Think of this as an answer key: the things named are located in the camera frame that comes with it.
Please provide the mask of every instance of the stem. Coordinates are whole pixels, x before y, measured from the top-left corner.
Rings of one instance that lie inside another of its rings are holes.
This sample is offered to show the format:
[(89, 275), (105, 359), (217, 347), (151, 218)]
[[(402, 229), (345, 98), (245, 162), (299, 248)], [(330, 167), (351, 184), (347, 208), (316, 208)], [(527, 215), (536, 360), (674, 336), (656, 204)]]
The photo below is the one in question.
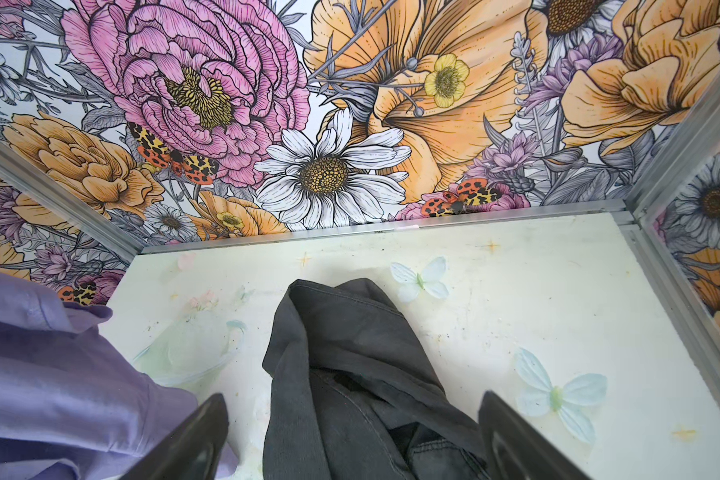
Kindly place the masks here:
[(27, 48), (27, 56), (24, 57), (24, 70), (21, 72), (21, 77), (26, 78), (27, 72), (29, 72), (29, 62), (32, 59), (32, 51), (34, 50), (34, 46), (29, 46)]
[(20, 43), (24, 45), (31, 45), (33, 47), (48, 47), (58, 48), (59, 50), (69, 50), (69, 47), (64, 45), (57, 45), (55, 43), (48, 42), (35, 42), (33, 40), (21, 40), (20, 38), (0, 38), (0, 43)]
[(291, 0), (285, 7), (280, 8), (280, 12), (278, 12), (277, 17), (280, 18), (284, 13), (288, 12), (288, 9), (292, 7), (294, 3), (296, 3), (296, 0)]
[[(525, 59), (520, 60), (520, 66), (523, 68), (523, 81), (528, 86), (528, 91), (531, 90), (530, 86), (530, 72), (528, 72), (528, 66), (525, 64)], [(547, 149), (544, 148), (544, 136), (541, 134), (541, 124), (539, 123), (539, 116), (536, 113), (536, 107), (533, 107), (530, 112), (534, 116), (534, 124), (536, 125), (536, 135), (539, 136), (539, 146), (541, 147), (541, 154), (547, 156)]]
[(552, 152), (553, 154), (560, 151), (560, 142), (563, 139), (563, 125), (565, 124), (565, 114), (561, 105), (555, 107), (557, 109), (557, 120), (554, 124), (554, 137), (552, 137)]
[(16, 81), (16, 83), (28, 88), (31, 91), (38, 92), (39, 94), (43, 94), (51, 98), (58, 98), (59, 100), (79, 101), (85, 103), (107, 103), (106, 100), (98, 95), (66, 94), (59, 91), (47, 90), (46, 88), (39, 87), (34, 83), (29, 82), (26, 78), (20, 78)]
[(317, 75), (318, 75), (320, 72), (322, 72), (323, 70), (325, 70), (326, 67), (328, 66), (328, 64), (330, 64), (331, 62), (334, 62), (334, 61), (336, 60), (336, 58), (340, 57), (342, 54), (344, 54), (344, 52), (346, 52), (347, 50), (349, 50), (349, 47), (353, 46), (354, 43), (355, 43), (361, 36), (363, 36), (363, 35), (371, 28), (371, 26), (376, 23), (377, 20), (379, 20), (379, 19), (382, 17), (382, 15), (384, 15), (384, 13), (385, 13), (387, 10), (389, 10), (390, 7), (391, 7), (396, 1), (397, 1), (397, 0), (388, 0), (387, 3), (385, 3), (384, 6), (382, 6), (382, 7), (378, 10), (378, 12), (376, 12), (376, 13), (373, 15), (373, 17), (372, 17), (371, 20), (368, 22), (368, 24), (363, 25), (362, 28), (360, 28), (360, 31), (357, 32), (357, 33), (355, 33), (355, 34), (352, 36), (352, 38), (349, 39), (349, 42), (345, 43), (344, 46), (341, 47), (338, 51), (336, 51), (336, 53), (334, 53), (333, 55), (331, 55), (330, 58), (327, 58), (326, 61), (325, 61), (322, 65), (320, 65), (319, 67), (317, 67), (317, 69), (316, 69), (314, 72), (312, 72), (312, 73), (307, 77), (307, 83), (312, 82), (313, 80), (315, 80), (315, 77), (317, 77)]
[(57, 242), (55, 240), (46, 240), (43, 238), (35, 238), (34, 236), (26, 236), (26, 235), (17, 235), (18, 238), (22, 240), (29, 240), (32, 242), (40, 242), (41, 244), (50, 244), (50, 245), (67, 245), (67, 246), (74, 246), (74, 244), (66, 244), (65, 242)]
[[(190, 191), (186, 189), (186, 186), (184, 185), (184, 182), (181, 181), (181, 178), (176, 178), (176, 182), (179, 184), (179, 187), (181, 187), (187, 200), (189, 200), (190, 198), (194, 198), (192, 195), (190, 195)], [(183, 213), (185, 213), (181, 206), (179, 206), (179, 208)]]
[(359, 82), (355, 80), (331, 80), (330, 78), (316, 78), (317, 82), (347, 84), (347, 85), (371, 85), (380, 88), (424, 88), (424, 84), (377, 84), (373, 82)]

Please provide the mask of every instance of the leaf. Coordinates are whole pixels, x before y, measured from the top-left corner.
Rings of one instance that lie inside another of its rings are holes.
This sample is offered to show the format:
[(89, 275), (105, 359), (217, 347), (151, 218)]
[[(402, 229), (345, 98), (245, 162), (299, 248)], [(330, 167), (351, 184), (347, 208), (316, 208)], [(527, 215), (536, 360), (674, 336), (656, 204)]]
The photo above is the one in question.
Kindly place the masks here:
[(80, 126), (85, 131), (105, 130), (126, 122), (125, 111), (117, 106), (95, 108), (83, 117)]
[(27, 260), (26, 262), (19, 262), (18, 264), (0, 264), (0, 268), (5, 268), (6, 270), (29, 270), (38, 268), (38, 261)]
[(304, 35), (302, 35), (294, 27), (286, 27), (286, 30), (288, 30), (288, 34), (291, 35), (291, 40), (293, 40), (293, 43), (297, 44), (299, 47), (305, 48), (306, 50), (312, 50), (313, 52), (320, 52), (319, 48), (315, 47), (307, 40), (305, 40)]
[(564, 148), (554, 154), (547, 155), (542, 158), (547, 168), (553, 172), (565, 172), (567, 170), (577, 170), (586, 164), (584, 151), (578, 147)]
[(376, 56), (370, 62), (368, 62), (364, 65), (359, 65), (357, 67), (352, 67), (352, 68), (342, 68), (335, 74), (330, 74), (328, 77), (331, 80), (336, 80), (336, 79), (347, 78), (347, 77), (351, 77), (353, 75), (360, 75), (360, 74), (370, 72), (376, 66), (376, 64), (379, 62), (379, 60), (382, 59), (384, 54), (386, 54), (389, 51), (390, 48), (392, 48), (391, 45), (388, 47), (385, 47), (378, 54), (376, 54)]
[(697, 260), (692, 260), (690, 258), (685, 258), (682, 260), (682, 262), (688, 266), (694, 266), (696, 268), (701, 268), (702, 270), (706, 270), (708, 272), (713, 272), (714, 270), (720, 270), (720, 263), (719, 264), (707, 264), (705, 262), (699, 262)]
[(608, 192), (608, 195), (605, 196), (606, 200), (613, 200), (613, 199), (625, 199), (627, 195), (630, 194), (630, 191), (632, 191), (632, 185), (622, 185), (621, 187), (617, 187), (613, 189), (612, 191)]
[(575, 177), (568, 178), (563, 184), (544, 198), (543, 205), (572, 204), (604, 200), (610, 186), (612, 173), (605, 168), (592, 168)]
[(77, 83), (79, 83), (81, 87), (84, 87), (91, 93), (100, 96), (103, 100), (109, 102), (110, 105), (115, 105), (114, 95), (106, 89), (104, 82), (99, 80), (99, 78), (94, 75), (94, 73), (91, 72), (86, 65), (80, 63), (66, 63), (58, 64), (58, 66), (69, 72), (70, 75), (77, 80)]
[(234, 187), (230, 185), (230, 194), (235, 198), (240, 198), (240, 200), (247, 200), (251, 203), (255, 203), (254, 200), (256, 197), (253, 196), (251, 187)]
[(618, 140), (620, 139), (612, 138), (609, 140), (603, 140), (597, 148), (597, 154), (600, 156), (600, 159), (605, 165), (631, 171), (634, 171), (634, 169), (640, 165), (640, 162), (645, 159), (650, 150), (653, 148), (653, 144), (656, 142), (653, 131), (648, 130), (629, 147), (616, 150), (612, 154), (603, 155), (603, 152), (608, 145), (611, 145), (613, 142)]
[(485, 128), (485, 133), (488, 134), (488, 138), (491, 142), (493, 142), (496, 148), (501, 149), (507, 146), (509, 139), (500, 134), (499, 131), (490, 124), (485, 115), (483, 115), (483, 127)]
[(295, 24), (298, 20), (303, 17), (303, 13), (291, 13), (280, 17), (280, 22), (284, 25)]
[(222, 182), (219, 179), (213, 181), (213, 194), (217, 197), (226, 197), (226, 192), (229, 191), (230, 184)]

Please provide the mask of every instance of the purple shirt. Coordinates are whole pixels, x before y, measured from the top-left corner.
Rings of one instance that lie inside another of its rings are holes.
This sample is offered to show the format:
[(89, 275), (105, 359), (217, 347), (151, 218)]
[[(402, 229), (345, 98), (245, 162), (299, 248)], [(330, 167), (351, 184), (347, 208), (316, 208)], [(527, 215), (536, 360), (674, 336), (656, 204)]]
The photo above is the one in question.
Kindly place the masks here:
[[(110, 317), (106, 306), (61, 302), (0, 273), (0, 480), (125, 473), (197, 407), (99, 335)], [(236, 465), (227, 446), (217, 476)]]

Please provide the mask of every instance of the floral wall panel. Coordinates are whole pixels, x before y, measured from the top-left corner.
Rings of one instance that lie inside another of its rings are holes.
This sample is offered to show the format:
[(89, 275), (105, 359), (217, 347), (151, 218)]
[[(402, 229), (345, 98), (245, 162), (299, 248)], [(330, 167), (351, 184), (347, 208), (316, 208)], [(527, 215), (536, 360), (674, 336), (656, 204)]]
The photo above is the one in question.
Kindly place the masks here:
[(0, 138), (147, 244), (622, 198), (720, 0), (0, 0)]
[(654, 226), (720, 328), (720, 152)]
[(63, 300), (105, 304), (128, 265), (0, 179), (0, 272), (42, 283)]

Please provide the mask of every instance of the paper butterfly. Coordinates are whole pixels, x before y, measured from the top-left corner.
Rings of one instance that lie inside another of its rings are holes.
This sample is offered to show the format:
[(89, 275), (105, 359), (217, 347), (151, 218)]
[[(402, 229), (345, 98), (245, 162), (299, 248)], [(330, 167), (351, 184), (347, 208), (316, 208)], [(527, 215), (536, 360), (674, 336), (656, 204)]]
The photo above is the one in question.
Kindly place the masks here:
[(518, 410), (528, 417), (556, 412), (568, 432), (584, 443), (595, 442), (595, 428), (579, 409), (602, 402), (608, 388), (605, 375), (587, 373), (560, 388), (552, 386), (547, 370), (533, 353), (520, 349), (515, 357), (515, 369), (530, 388), (518, 396)]
[(403, 264), (392, 264), (390, 270), (394, 279), (402, 283), (398, 296), (403, 303), (416, 300), (422, 290), (426, 290), (434, 298), (443, 299), (448, 296), (448, 288), (440, 281), (445, 274), (444, 256), (432, 260), (420, 274)]

